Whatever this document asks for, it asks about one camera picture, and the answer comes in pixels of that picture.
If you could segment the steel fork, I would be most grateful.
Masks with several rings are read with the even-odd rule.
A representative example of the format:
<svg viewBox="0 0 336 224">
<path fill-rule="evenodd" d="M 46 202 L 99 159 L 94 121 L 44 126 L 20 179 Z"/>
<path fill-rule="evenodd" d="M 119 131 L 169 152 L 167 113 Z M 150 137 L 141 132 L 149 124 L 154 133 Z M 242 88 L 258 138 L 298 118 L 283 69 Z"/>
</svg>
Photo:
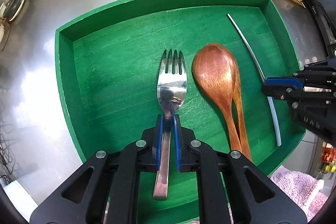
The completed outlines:
<svg viewBox="0 0 336 224">
<path fill-rule="evenodd" d="M 164 50 L 157 82 L 158 103 L 163 111 L 160 162 L 153 192 L 153 198 L 157 201 L 166 200 L 168 196 L 172 120 L 183 105 L 186 92 L 187 73 L 183 53 Z"/>
</svg>

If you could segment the large wooden spoon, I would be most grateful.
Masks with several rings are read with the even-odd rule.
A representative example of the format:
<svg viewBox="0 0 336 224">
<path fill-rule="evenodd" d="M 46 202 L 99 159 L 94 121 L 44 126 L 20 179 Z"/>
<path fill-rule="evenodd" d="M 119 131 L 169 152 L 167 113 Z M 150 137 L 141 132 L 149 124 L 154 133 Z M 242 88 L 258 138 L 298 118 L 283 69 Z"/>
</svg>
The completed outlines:
<svg viewBox="0 0 336 224">
<path fill-rule="evenodd" d="M 209 43 L 195 55 L 192 73 L 200 89 L 221 110 L 231 149 L 252 160 L 244 121 L 239 66 L 234 55 L 219 43 Z"/>
</svg>

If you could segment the pink towel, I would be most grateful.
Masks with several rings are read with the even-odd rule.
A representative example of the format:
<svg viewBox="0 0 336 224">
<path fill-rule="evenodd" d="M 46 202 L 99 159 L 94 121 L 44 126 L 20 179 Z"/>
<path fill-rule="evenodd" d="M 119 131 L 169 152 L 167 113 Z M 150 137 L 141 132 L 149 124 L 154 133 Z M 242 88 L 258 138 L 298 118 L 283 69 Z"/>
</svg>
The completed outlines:
<svg viewBox="0 0 336 224">
<path fill-rule="evenodd" d="M 304 211 L 308 222 L 328 199 L 322 193 L 324 180 L 317 180 L 309 174 L 288 170 L 281 165 L 269 178 Z"/>
</svg>

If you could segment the white appliance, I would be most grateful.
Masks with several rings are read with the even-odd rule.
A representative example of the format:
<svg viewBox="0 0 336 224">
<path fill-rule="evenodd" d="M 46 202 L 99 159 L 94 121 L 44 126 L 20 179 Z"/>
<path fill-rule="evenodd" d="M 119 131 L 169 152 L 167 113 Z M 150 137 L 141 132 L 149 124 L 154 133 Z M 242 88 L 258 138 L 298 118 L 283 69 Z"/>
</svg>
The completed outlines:
<svg viewBox="0 0 336 224">
<path fill-rule="evenodd" d="M 27 222 L 30 222 L 30 217 L 33 211 L 38 207 L 38 204 L 25 190 L 25 188 L 23 188 L 23 186 L 15 180 L 5 186 L 4 191 L 17 211 L 20 212 Z"/>
</svg>

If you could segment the green wooden tray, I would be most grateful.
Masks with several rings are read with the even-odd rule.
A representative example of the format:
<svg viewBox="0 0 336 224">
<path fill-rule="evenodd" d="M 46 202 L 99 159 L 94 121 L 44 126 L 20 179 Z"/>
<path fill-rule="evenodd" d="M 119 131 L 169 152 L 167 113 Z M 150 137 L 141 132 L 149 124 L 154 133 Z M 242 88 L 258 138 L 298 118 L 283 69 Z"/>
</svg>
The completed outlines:
<svg viewBox="0 0 336 224">
<path fill-rule="evenodd" d="M 56 30 L 56 77 L 62 109 L 82 161 L 99 150 L 121 151 L 155 125 L 162 110 L 157 78 L 164 51 L 183 53 L 186 100 L 183 127 L 213 149 L 230 149 L 225 119 L 199 89 L 191 72 L 208 43 L 236 58 L 245 126 L 253 163 L 273 173 L 302 140 L 286 102 L 275 101 L 282 144 L 277 146 L 268 100 L 238 30 L 247 38 L 267 77 L 298 71 L 288 30 L 272 0 L 119 0 Z"/>
</svg>

